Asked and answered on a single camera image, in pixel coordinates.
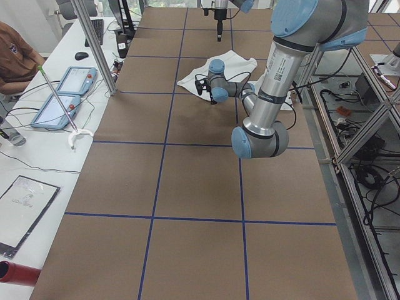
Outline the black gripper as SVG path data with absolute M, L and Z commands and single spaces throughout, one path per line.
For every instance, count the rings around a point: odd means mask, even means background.
M 196 79 L 194 85 L 196 87 L 198 96 L 202 96 L 203 93 L 208 93 L 211 105 L 217 104 L 217 102 L 213 98 L 213 95 L 211 93 L 211 86 L 208 84 L 207 79 Z
M 217 41 L 221 42 L 223 21 L 226 19 L 226 9 L 221 7 L 215 8 L 214 19 L 217 21 Z

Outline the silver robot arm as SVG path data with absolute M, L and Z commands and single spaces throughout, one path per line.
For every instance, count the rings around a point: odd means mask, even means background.
M 231 3 L 237 12 L 233 17 L 228 17 L 228 4 Z M 210 7 L 203 7 L 201 2 L 201 8 L 203 10 L 204 16 L 208 16 L 209 12 L 214 13 L 214 20 L 216 20 L 216 32 L 217 32 L 217 42 L 221 42 L 223 35 L 223 21 L 234 18 L 239 12 L 248 13 L 254 5 L 253 0 L 220 0 L 211 1 Z
M 258 91 L 249 83 L 228 81 L 224 63 L 211 61 L 207 76 L 195 86 L 198 94 L 207 91 L 216 103 L 229 97 L 242 101 L 247 118 L 231 134 L 239 158 L 270 158 L 285 151 L 288 132 L 276 118 L 304 56 L 316 46 L 334 51 L 361 44 L 368 9 L 368 1 L 279 1 L 271 17 L 274 37 Z

